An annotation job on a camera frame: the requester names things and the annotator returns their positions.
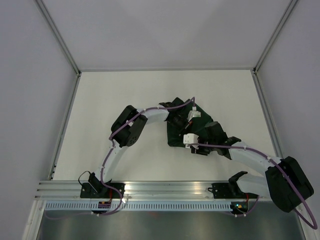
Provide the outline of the dark green cloth napkin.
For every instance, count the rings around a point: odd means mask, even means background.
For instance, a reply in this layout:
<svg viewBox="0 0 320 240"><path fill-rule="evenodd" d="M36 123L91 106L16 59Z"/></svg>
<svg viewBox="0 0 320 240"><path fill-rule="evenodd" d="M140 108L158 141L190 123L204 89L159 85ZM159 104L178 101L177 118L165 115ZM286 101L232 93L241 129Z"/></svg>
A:
<svg viewBox="0 0 320 240"><path fill-rule="evenodd" d="M180 107L178 109L169 110L170 113L176 113L181 115L183 118L188 119L188 113L194 106L194 103L191 101L189 104ZM205 125L207 123L213 122L212 117L207 114L202 108L200 108L197 104L195 105L197 110L201 112L201 117L193 118L192 119L192 126L186 132L177 132L175 129L172 129L169 126L169 116L166 119L166 132L167 132L167 144L170 147L180 147L185 148L183 144L183 136L185 134L196 134L199 137L206 138L208 135L205 131Z"/></svg>

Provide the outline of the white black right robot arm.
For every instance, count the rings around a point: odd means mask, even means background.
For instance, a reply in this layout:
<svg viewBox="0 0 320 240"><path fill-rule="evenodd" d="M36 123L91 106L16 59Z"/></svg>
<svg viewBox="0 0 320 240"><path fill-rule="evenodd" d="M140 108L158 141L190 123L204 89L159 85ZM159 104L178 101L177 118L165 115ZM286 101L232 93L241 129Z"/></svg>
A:
<svg viewBox="0 0 320 240"><path fill-rule="evenodd" d="M280 158L267 155L248 146L244 141L227 136L217 122L207 123L206 135L195 133L183 136L183 143L193 154L220 156L241 163L256 171L255 176L240 171L228 180L228 192L235 198L254 194L270 198L283 212L289 213L314 194L314 189L297 160L291 156Z"/></svg>

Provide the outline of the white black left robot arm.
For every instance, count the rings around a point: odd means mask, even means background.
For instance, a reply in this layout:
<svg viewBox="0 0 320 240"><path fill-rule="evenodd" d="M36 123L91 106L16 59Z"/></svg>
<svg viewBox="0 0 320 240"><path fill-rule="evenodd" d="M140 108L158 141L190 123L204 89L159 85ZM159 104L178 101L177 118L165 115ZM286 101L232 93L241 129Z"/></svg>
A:
<svg viewBox="0 0 320 240"><path fill-rule="evenodd" d="M175 105L172 102L162 102L157 106L137 109L128 105L111 126L109 140L111 146L101 166L90 174L88 182L91 191L98 198L104 198L109 193L111 174L116 168L122 154L139 139L144 127L157 122L175 124L179 130L187 129L197 110L195 99Z"/></svg>

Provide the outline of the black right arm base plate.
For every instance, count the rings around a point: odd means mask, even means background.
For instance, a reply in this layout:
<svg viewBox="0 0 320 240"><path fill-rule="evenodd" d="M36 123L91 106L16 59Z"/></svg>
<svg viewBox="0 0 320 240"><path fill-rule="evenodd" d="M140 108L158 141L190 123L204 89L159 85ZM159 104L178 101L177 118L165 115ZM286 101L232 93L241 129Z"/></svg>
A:
<svg viewBox="0 0 320 240"><path fill-rule="evenodd" d="M213 194L214 199L256 199L258 196L253 193L244 193L238 187L232 187L228 182L214 182L208 190Z"/></svg>

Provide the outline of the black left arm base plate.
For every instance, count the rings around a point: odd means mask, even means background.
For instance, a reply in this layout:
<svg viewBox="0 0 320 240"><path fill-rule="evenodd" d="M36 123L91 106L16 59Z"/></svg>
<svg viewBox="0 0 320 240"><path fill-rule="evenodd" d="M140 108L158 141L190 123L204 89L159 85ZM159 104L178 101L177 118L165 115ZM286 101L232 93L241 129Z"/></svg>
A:
<svg viewBox="0 0 320 240"><path fill-rule="evenodd" d="M125 184L121 182L110 182L110 187L117 189L121 195L125 192ZM80 191L81 199L120 199L120 194L110 187L102 185L100 190L94 189L90 183L86 182L82 184Z"/></svg>

